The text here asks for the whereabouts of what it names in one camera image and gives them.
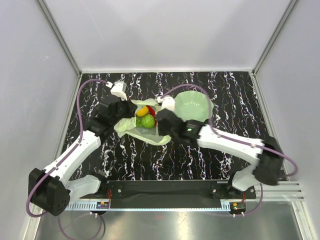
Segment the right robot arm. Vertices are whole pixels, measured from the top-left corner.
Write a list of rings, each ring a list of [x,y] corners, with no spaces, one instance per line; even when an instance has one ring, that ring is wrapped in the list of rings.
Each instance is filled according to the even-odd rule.
[[[190,147],[217,150],[249,163],[248,167],[233,173],[228,183],[215,192],[220,198],[240,198],[249,188],[258,184],[278,185],[283,156],[274,137],[266,140],[242,137],[194,119],[183,121],[168,109],[160,110],[155,119],[161,136],[170,136]]]

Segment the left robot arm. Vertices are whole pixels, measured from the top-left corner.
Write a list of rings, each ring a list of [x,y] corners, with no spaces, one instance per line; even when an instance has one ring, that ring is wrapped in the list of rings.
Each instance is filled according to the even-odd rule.
[[[97,173],[71,180],[75,170],[114,131],[115,125],[123,119],[135,116],[137,106],[130,100],[121,100],[108,95],[95,108],[91,119],[74,143],[43,170],[34,168],[28,177],[27,213],[31,217],[30,204],[45,212],[58,216],[70,202],[93,194],[103,198],[108,193],[106,179]]]

